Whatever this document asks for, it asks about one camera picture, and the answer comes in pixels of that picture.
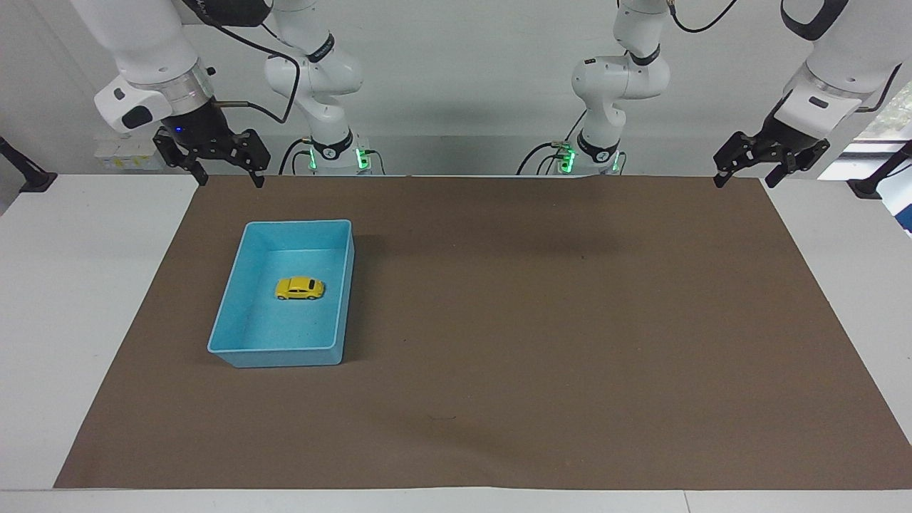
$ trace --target window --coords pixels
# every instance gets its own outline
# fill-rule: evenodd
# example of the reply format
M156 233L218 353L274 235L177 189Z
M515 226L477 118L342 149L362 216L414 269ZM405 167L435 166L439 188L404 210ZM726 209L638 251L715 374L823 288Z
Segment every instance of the window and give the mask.
M908 141L912 139L912 82L899 91L858 141Z

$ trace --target white wall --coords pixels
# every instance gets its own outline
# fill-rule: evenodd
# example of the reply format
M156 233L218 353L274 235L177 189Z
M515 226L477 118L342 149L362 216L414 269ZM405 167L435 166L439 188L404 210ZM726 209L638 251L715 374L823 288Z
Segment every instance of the white wall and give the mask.
M48 167L96 172L93 139L111 134L89 96L114 76L107 52L67 0L10 2L18 9L11 16L5 9L0 33L0 131L21 134L22 149ZM682 3L680 16L700 25L726 4ZM536 142L563 138L582 110L570 87L575 63L621 52L611 37L610 0L322 0L320 10L339 45L364 63L365 87L344 102L391 173L512 173ZM218 68L220 99L282 109L262 78L264 56L206 26L185 30L205 63ZM274 43L260 30L239 31ZM627 171L714 174L712 154L734 131L760 128L810 49L782 25L775 0L741 2L703 35L669 23L668 92L625 103ZM264 135L273 171L285 146L307 132L301 116L287 126L251 111L229 116L237 131ZM872 117L850 120L834 143L848 143Z

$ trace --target green led light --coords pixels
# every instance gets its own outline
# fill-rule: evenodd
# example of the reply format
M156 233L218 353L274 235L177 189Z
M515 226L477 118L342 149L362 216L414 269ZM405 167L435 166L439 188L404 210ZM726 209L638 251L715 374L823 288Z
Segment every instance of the green led light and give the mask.
M565 149L566 149L566 155L564 155L564 159L561 162L561 173L570 174L573 172L573 164L574 164L574 161L576 160L576 150L574 150L573 148L565 148Z
M362 151L360 148L356 148L355 154L358 155L358 167L360 167L362 170L370 167L370 159L365 156L364 151Z

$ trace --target yellow toy car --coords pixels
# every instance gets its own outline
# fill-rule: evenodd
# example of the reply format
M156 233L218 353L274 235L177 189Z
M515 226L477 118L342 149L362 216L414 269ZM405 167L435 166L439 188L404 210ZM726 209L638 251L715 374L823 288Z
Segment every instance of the yellow toy car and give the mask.
M275 286L275 296L279 299L320 299L326 292L326 285L306 276L280 279Z

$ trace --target white table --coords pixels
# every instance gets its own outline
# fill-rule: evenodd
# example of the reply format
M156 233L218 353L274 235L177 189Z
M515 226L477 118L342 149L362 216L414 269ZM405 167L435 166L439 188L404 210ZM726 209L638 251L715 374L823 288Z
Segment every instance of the white table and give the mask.
M0 217L0 511L912 511L912 490L51 491L195 188L64 175ZM770 196L911 436L912 239L841 183L788 181Z

